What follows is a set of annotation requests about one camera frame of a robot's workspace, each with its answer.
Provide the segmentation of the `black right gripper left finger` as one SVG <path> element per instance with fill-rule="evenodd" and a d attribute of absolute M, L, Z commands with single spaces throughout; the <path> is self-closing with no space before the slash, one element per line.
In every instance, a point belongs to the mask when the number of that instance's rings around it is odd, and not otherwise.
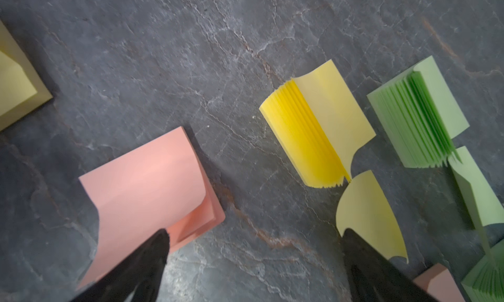
<path fill-rule="evenodd" d="M 170 250 L 170 236 L 160 229 L 74 301 L 156 301 Z"/>

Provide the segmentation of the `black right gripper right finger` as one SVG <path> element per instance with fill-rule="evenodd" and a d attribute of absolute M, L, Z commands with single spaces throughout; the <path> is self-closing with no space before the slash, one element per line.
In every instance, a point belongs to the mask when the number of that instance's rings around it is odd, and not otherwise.
<path fill-rule="evenodd" d="M 348 228 L 342 238 L 353 301 L 435 301 L 392 263 Z"/>

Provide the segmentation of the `salmon memo pad front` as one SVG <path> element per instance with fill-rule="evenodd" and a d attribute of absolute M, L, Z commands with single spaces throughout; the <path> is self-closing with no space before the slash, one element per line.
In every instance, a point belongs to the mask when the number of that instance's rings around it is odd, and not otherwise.
<path fill-rule="evenodd" d="M 437 263 L 416 277 L 413 282 L 441 302 L 465 302 L 451 272 Z"/>

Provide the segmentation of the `torn yellow page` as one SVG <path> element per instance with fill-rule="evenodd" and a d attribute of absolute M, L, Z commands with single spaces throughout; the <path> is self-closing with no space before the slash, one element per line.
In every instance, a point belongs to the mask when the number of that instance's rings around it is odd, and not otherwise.
<path fill-rule="evenodd" d="M 372 171 L 349 183 L 338 203 L 335 223 L 341 236 L 352 229 L 384 258 L 409 260 L 397 219 Z"/>

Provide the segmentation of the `red memo pad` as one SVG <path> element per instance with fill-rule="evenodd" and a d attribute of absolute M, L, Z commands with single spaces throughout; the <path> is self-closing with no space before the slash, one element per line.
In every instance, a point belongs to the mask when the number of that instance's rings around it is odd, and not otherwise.
<path fill-rule="evenodd" d="M 183 127 L 79 180 L 99 216 L 96 255 L 80 288 L 100 280 L 162 228 L 176 252 L 225 219 Z"/>

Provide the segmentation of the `light green memo pad small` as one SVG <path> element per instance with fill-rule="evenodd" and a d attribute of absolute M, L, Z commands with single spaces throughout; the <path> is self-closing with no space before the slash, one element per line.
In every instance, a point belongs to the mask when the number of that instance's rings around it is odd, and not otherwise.
<path fill-rule="evenodd" d="M 495 265 L 485 255 L 461 282 L 470 301 L 503 301 L 503 240 L 491 254 Z"/>

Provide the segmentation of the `light green memo pad front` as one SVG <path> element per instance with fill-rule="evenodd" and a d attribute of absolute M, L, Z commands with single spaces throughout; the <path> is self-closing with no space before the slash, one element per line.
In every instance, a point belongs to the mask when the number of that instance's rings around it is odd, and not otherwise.
<path fill-rule="evenodd" d="M 453 139 L 469 127 L 433 56 L 367 96 L 406 168 L 461 161 Z"/>

